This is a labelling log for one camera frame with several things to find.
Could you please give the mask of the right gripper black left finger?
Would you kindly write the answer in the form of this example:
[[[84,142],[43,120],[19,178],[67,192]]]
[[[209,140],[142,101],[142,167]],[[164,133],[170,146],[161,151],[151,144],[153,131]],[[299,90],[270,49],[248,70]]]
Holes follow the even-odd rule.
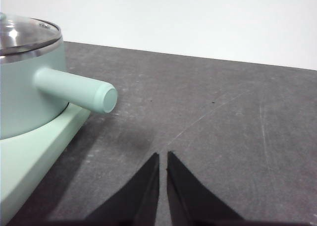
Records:
[[[159,200],[159,154],[154,153],[86,223],[154,223]]]

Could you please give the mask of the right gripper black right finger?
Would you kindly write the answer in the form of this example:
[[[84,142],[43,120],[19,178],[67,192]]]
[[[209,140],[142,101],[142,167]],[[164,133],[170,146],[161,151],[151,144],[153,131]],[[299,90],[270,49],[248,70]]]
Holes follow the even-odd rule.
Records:
[[[172,152],[167,153],[167,194],[173,223],[242,221],[209,191]]]

